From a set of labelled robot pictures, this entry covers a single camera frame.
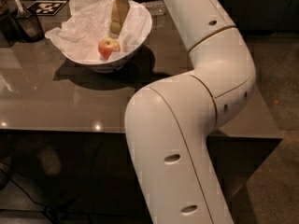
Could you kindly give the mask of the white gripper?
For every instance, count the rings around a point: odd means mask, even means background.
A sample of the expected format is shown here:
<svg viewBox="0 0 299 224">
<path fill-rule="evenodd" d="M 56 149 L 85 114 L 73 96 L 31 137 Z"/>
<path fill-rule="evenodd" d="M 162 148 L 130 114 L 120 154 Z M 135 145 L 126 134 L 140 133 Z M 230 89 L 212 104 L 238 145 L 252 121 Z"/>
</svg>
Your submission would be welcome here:
<svg viewBox="0 0 299 224">
<path fill-rule="evenodd" d="M 130 10 L 128 0 L 113 0 L 109 36 L 117 39 Z"/>
</svg>

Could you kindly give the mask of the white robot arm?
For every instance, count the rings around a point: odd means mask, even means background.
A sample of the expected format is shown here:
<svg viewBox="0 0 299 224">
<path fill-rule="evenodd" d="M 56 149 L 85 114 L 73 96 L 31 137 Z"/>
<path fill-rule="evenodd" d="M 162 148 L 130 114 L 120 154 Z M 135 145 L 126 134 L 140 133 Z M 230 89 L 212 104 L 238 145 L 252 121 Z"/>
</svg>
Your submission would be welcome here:
<svg viewBox="0 0 299 224">
<path fill-rule="evenodd" d="M 254 90 L 255 65 L 218 0 L 164 0 L 192 70 L 143 87 L 124 119 L 128 149 L 153 224 L 234 224 L 207 137 Z"/>
</svg>

